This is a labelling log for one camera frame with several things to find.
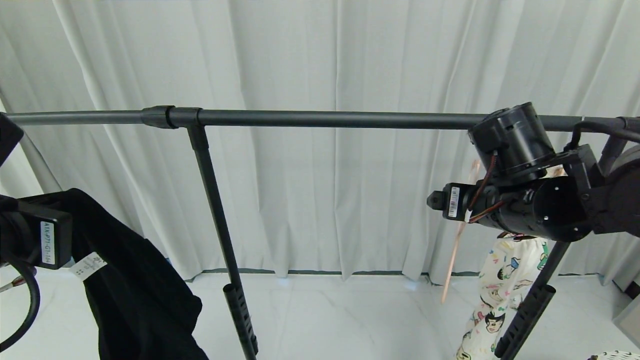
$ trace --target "tile floor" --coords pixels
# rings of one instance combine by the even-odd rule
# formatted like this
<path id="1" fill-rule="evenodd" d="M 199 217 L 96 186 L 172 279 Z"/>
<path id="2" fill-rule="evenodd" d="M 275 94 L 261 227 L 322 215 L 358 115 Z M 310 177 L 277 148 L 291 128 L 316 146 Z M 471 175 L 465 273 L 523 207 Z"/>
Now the tile floor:
<path id="1" fill-rule="evenodd" d="M 81 284 L 63 272 L 41 271 L 38 281 L 38 319 L 1 359 L 97 359 L 97 328 Z M 444 305 L 442 287 L 425 278 L 356 275 L 343 282 L 332 275 L 243 274 L 243 282 L 260 360 L 450 360 L 477 301 L 473 277 L 455 277 Z M 194 336 L 211 359 L 242 360 L 221 291 L 226 283 L 225 274 L 203 274 L 189 285 L 204 303 Z M 630 302 L 615 286 L 600 286 L 595 276 L 561 277 L 554 286 L 557 295 L 518 359 L 639 352 L 611 321 Z M 25 288 L 0 295 L 2 339 L 22 321 L 27 306 Z"/>

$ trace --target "black cloth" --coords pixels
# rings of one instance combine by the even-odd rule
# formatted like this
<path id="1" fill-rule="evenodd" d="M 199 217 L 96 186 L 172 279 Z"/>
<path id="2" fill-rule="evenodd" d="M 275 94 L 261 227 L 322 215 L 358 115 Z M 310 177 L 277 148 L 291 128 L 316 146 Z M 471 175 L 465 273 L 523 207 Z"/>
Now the black cloth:
<path id="1" fill-rule="evenodd" d="M 76 261 L 95 251 L 107 263 L 84 281 L 102 360 L 207 359 L 191 335 L 202 302 L 147 239 L 78 189 L 28 202 L 73 216 Z"/>

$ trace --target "white tag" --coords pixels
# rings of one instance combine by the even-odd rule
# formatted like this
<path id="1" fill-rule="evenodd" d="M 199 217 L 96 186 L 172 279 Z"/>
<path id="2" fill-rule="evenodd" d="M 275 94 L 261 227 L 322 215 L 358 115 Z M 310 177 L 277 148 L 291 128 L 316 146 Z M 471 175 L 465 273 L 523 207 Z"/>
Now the white tag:
<path id="1" fill-rule="evenodd" d="M 41 221 L 40 222 L 40 247 L 42 248 L 42 263 L 55 265 L 56 264 L 56 238 L 53 232 L 53 223 Z"/>
<path id="2" fill-rule="evenodd" d="M 454 218 L 458 216 L 458 197 L 460 197 L 460 188 L 457 186 L 451 187 L 451 197 L 449 197 L 449 217 Z"/>
<path id="3" fill-rule="evenodd" d="M 81 281 L 85 281 L 89 276 L 93 275 L 94 272 L 100 270 L 104 265 L 107 265 L 107 262 L 102 260 L 100 255 L 96 254 L 96 252 L 92 252 L 91 254 L 84 257 L 84 259 L 78 261 L 74 266 L 71 266 L 69 270 L 74 273 L 78 279 Z"/>

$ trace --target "curtain fold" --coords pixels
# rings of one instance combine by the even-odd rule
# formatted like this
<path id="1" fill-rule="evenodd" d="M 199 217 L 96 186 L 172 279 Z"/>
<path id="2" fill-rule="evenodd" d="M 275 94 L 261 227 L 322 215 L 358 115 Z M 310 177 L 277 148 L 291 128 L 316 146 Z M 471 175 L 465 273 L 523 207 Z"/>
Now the curtain fold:
<path id="1" fill-rule="evenodd" d="M 16 112 L 172 104 L 489 113 L 532 101 L 542 114 L 638 116 L 639 17 L 633 0 L 5 1 L 0 94 Z M 24 155 L 12 161 L 36 181 L 3 167 L 3 191 L 81 188 L 184 278 L 224 267 L 184 130 L 25 130 Z M 466 132 L 207 134 L 241 267 L 444 280 L 455 224 L 428 211 L 426 197 L 467 178 L 477 154 Z M 550 138 L 556 150 L 567 141 Z M 599 154 L 606 137 L 584 141 Z M 469 228 L 454 271 L 478 271 L 496 235 Z M 636 241 L 590 236 L 572 245 L 562 272 L 611 280 L 640 255 Z"/>

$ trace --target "black support leg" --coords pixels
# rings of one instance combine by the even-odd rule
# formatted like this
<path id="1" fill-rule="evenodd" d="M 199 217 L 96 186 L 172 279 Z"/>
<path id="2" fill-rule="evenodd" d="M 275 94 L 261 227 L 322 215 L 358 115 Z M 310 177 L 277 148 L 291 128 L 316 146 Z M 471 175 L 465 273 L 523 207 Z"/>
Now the black support leg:
<path id="1" fill-rule="evenodd" d="M 529 290 L 520 308 L 518 308 L 515 318 L 509 324 L 503 337 L 498 341 L 495 347 L 496 357 L 502 360 L 513 360 L 518 351 L 520 351 L 547 305 L 549 305 L 551 298 L 556 294 L 556 289 L 549 285 L 548 282 L 551 280 L 567 249 L 569 249 L 569 244 L 571 243 L 556 242 L 549 254 L 547 264 L 538 274 L 531 286 L 531 290 Z"/>
<path id="2" fill-rule="evenodd" d="M 236 263 L 236 255 L 231 243 L 229 228 L 227 227 L 227 219 L 218 190 L 216 174 L 213 171 L 213 163 L 209 154 L 209 142 L 204 126 L 189 126 L 187 128 L 191 146 L 198 160 L 198 168 L 209 200 L 209 207 L 213 215 L 214 225 L 220 239 L 220 247 L 225 258 L 225 264 L 229 273 L 230 284 L 223 288 L 231 317 L 236 326 L 236 331 L 240 339 L 240 344 L 247 360 L 256 360 L 255 355 L 258 353 L 258 342 L 253 334 L 253 326 L 251 317 L 244 298 L 242 282 L 240 281 L 240 271 Z"/>

